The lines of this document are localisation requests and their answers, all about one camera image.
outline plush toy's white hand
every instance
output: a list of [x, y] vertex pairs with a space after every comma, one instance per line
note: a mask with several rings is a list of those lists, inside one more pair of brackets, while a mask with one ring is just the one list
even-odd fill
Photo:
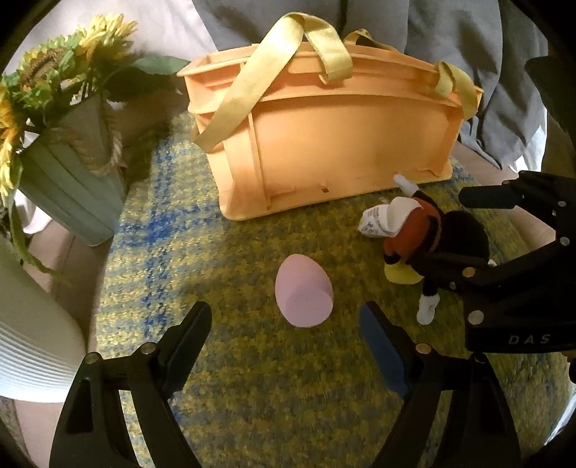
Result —
[[410, 182], [402, 174], [396, 174], [394, 176], [394, 182], [396, 186], [402, 190], [402, 193], [407, 197], [413, 196], [418, 191], [418, 186], [414, 182]]
[[418, 314], [416, 315], [418, 323], [421, 325], [429, 325], [432, 323], [432, 320], [434, 320], [434, 314], [436, 313], [436, 306], [439, 302], [440, 296], [438, 294], [434, 296], [421, 295]]

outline bag strap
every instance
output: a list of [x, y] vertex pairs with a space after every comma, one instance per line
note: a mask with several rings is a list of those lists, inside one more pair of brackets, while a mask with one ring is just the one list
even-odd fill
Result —
[[472, 79], [466, 72], [451, 63], [440, 61], [434, 65], [434, 68], [440, 74], [434, 90], [444, 98], [448, 98], [455, 90], [460, 98], [464, 120], [474, 117], [480, 103]]
[[[356, 44], [358, 39], [363, 37], [370, 42], [372, 47], [379, 49], [399, 52], [397, 49], [376, 42], [370, 33], [365, 29], [357, 29], [348, 34], [343, 42], [344, 44]], [[439, 72], [440, 78], [435, 87], [435, 91], [442, 97], [448, 98], [453, 90], [456, 91], [462, 104], [462, 111], [464, 113], [464, 120], [468, 120], [476, 115], [478, 112], [478, 97], [476, 88], [471, 78], [457, 66], [446, 62], [437, 62], [434, 68]]]
[[377, 47], [379, 49], [389, 50], [392, 52], [398, 52], [398, 50], [393, 48], [392, 46], [387, 46], [386, 44], [382, 44], [381, 42], [375, 41], [366, 29], [357, 29], [356, 31], [352, 31], [343, 39], [343, 42], [344, 44], [350, 44], [350, 45], [356, 44], [356, 42], [358, 41], [358, 39], [360, 39], [360, 37], [368, 39], [372, 47]]
[[352, 58], [331, 24], [309, 14], [288, 13], [246, 61], [204, 132], [194, 138], [198, 146], [208, 152], [230, 136], [296, 53], [302, 35], [324, 64], [323, 83], [352, 76]]

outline yellow blue rug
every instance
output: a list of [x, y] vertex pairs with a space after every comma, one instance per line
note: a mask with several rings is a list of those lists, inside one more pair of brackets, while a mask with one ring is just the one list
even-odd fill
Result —
[[[251, 221], [229, 221], [206, 156], [190, 140], [182, 115], [170, 132], [150, 133], [134, 154], [151, 156], [149, 177], [132, 185], [109, 256], [97, 345], [104, 357], [132, 353], [178, 324], [197, 300], [213, 310], [213, 329], [172, 409], [204, 468], [370, 466], [401, 407], [384, 388], [358, 330], [358, 310], [375, 300], [415, 342], [467, 356], [457, 296], [441, 293], [433, 324], [416, 322], [420, 286], [390, 284], [381, 242], [361, 236], [364, 209], [376, 193], [294, 209]], [[474, 184], [460, 167], [451, 181], [425, 186], [444, 210], [458, 207], [460, 188]], [[492, 257], [526, 252], [510, 221], [478, 210]], [[290, 254], [312, 257], [334, 286], [330, 318], [312, 329], [289, 325], [277, 309], [274, 278]], [[543, 445], [566, 407], [570, 384], [558, 354], [494, 355], [524, 454]], [[134, 408], [126, 419], [139, 460], [153, 466]], [[442, 435], [444, 394], [422, 466]]]

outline plush toy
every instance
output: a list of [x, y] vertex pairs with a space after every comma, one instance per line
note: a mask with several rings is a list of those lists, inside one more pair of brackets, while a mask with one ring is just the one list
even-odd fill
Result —
[[[389, 281], [416, 284], [422, 277], [405, 264], [418, 249], [469, 255], [489, 262], [490, 246], [484, 226], [470, 213], [444, 213], [432, 198], [403, 175], [394, 182], [405, 197], [364, 211], [358, 230], [384, 237], [384, 271]], [[416, 319], [422, 325], [434, 320], [440, 301], [438, 286], [424, 278]]]

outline white ribbed vase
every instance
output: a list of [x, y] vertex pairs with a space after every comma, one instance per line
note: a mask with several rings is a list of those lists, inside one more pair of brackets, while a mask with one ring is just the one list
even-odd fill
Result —
[[78, 324], [0, 239], [0, 395], [63, 402], [84, 354]]

